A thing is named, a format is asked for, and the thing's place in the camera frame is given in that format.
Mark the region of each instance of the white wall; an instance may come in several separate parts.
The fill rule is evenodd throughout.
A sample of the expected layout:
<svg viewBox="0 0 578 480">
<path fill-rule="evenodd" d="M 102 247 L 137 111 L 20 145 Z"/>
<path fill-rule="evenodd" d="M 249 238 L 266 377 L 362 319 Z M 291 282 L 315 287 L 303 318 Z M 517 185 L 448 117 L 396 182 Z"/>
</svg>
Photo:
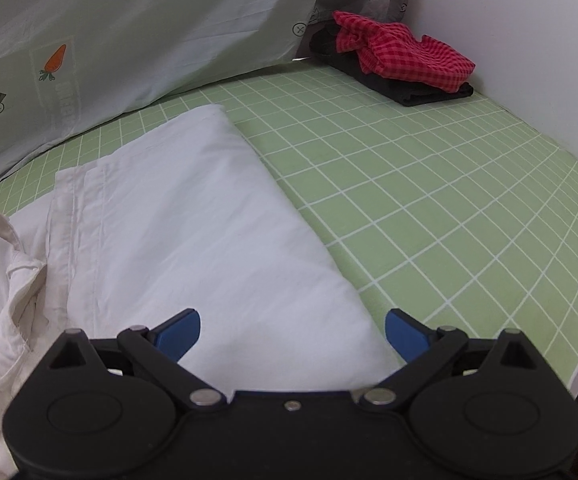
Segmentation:
<svg viewBox="0 0 578 480">
<path fill-rule="evenodd" d="M 478 91 L 578 158 L 578 0 L 409 0 L 405 23 L 472 59 Z"/>
</svg>

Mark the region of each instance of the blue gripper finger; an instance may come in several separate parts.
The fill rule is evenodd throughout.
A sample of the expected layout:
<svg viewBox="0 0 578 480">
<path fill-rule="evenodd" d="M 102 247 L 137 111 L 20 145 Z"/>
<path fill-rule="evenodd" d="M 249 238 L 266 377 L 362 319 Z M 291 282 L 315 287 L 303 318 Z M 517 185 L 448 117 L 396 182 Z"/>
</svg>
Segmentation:
<svg viewBox="0 0 578 480">
<path fill-rule="evenodd" d="M 390 310 L 384 320 L 387 341 L 407 362 L 411 362 L 430 346 L 434 331 L 399 309 Z"/>
<path fill-rule="evenodd" d="M 147 338 L 171 360 L 178 362 L 200 337 L 200 314 L 188 308 L 150 330 Z"/>
</svg>

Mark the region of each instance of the green grid mattress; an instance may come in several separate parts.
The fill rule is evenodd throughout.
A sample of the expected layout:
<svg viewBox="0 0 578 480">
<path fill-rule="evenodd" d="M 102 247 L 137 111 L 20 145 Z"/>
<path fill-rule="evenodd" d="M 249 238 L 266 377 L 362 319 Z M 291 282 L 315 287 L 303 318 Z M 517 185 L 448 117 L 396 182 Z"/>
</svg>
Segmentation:
<svg viewBox="0 0 578 480">
<path fill-rule="evenodd" d="M 578 161 L 481 95 L 405 108 L 294 62 L 169 95 L 75 137 L 0 183 L 11 214 L 57 170 L 220 103 L 382 327 L 523 330 L 578 390 Z"/>
</svg>

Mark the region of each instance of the black cloth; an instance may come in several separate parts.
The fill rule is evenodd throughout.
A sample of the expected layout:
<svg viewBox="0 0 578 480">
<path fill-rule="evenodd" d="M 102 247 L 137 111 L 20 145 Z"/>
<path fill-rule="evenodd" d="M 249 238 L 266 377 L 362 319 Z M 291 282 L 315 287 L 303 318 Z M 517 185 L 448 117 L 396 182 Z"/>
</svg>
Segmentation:
<svg viewBox="0 0 578 480">
<path fill-rule="evenodd" d="M 457 92 L 450 94 L 425 83 L 387 79 L 373 73 L 365 74 L 360 68 L 360 62 L 355 52 L 338 54 L 336 51 L 336 35 L 339 30 L 339 25 L 336 22 L 331 22 L 313 34 L 309 42 L 313 55 L 333 68 L 337 68 L 340 72 L 353 77 L 367 88 L 384 95 L 384 97 L 393 99 L 403 106 L 416 106 L 473 95 L 473 87 L 469 83 L 463 83 Z"/>
</svg>

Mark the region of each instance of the screw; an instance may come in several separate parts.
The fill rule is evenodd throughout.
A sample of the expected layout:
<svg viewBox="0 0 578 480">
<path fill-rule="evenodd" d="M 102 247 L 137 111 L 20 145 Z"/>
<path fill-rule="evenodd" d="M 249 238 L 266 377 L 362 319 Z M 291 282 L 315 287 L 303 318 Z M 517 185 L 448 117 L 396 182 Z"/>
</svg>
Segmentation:
<svg viewBox="0 0 578 480">
<path fill-rule="evenodd" d="M 366 392 L 364 398 L 374 406 L 384 406 L 396 400 L 396 394 L 387 388 L 374 388 Z"/>
<path fill-rule="evenodd" d="M 213 406 L 222 400 L 222 394 L 211 388 L 195 390 L 190 396 L 191 402 L 196 406 Z"/>
<path fill-rule="evenodd" d="M 297 412 L 302 407 L 302 404 L 300 404 L 299 400 L 287 400 L 284 403 L 284 407 L 288 412 Z"/>
</svg>

